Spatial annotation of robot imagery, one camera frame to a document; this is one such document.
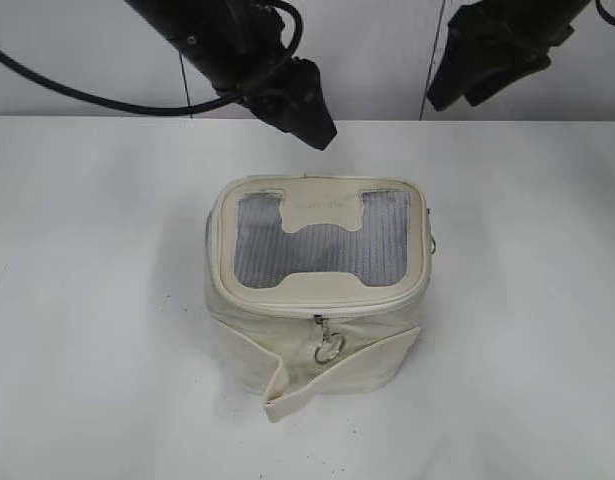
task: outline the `white canvas bag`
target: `white canvas bag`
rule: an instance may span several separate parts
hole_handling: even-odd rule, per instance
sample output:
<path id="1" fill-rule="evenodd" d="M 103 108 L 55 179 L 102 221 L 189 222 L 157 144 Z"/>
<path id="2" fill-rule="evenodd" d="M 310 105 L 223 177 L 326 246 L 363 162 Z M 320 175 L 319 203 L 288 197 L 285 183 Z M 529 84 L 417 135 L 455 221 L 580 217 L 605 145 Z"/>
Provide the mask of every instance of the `white canvas bag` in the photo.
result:
<path id="1" fill-rule="evenodd" d="M 369 392 L 419 333 L 432 236 L 395 179 L 252 177 L 208 219 L 206 303 L 232 375 L 272 422 L 319 393 Z"/>

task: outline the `white table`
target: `white table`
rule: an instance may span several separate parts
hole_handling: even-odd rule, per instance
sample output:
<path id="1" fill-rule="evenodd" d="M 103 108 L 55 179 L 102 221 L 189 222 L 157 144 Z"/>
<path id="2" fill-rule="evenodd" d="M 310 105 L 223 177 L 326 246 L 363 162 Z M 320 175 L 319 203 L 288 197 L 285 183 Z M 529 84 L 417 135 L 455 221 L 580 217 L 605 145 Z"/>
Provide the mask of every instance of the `white table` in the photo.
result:
<path id="1" fill-rule="evenodd" d="M 407 177 L 424 336 L 277 425 L 208 353 L 205 217 L 260 173 Z M 615 478 L 615 124 L 0 118 L 0 479 Z"/>

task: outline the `gray mesh panel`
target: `gray mesh panel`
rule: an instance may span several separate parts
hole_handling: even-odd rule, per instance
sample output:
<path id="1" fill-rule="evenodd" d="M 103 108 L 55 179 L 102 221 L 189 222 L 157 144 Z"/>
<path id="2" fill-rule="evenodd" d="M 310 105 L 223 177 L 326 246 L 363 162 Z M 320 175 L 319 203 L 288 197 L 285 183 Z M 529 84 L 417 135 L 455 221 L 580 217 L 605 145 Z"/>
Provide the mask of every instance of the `gray mesh panel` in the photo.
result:
<path id="1" fill-rule="evenodd" d="M 346 272 L 370 287 L 394 285 L 407 273 L 409 194 L 364 193 L 363 227 L 308 225 L 296 233 L 281 226 L 282 195 L 255 193 L 238 203 L 234 269 L 250 288 L 271 288 L 292 273 Z"/>

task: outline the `metal ring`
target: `metal ring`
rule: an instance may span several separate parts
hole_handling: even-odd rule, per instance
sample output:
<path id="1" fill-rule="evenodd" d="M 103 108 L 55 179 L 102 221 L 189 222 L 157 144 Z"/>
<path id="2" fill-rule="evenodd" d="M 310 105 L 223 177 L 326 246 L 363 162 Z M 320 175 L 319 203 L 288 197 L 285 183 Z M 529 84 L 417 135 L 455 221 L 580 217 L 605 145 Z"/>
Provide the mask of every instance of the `metal ring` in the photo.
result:
<path id="1" fill-rule="evenodd" d="M 324 359 L 320 358 L 320 352 L 325 346 L 324 342 L 321 343 L 314 351 L 314 360 L 318 365 L 327 365 L 328 363 L 333 362 L 342 353 L 343 348 L 345 348 L 345 337 L 340 333 L 332 334 L 331 340 L 332 341 L 331 343 L 329 343 L 329 345 L 332 345 L 332 348 L 329 351 L 329 355 L 327 355 L 327 357 L 325 357 Z"/>

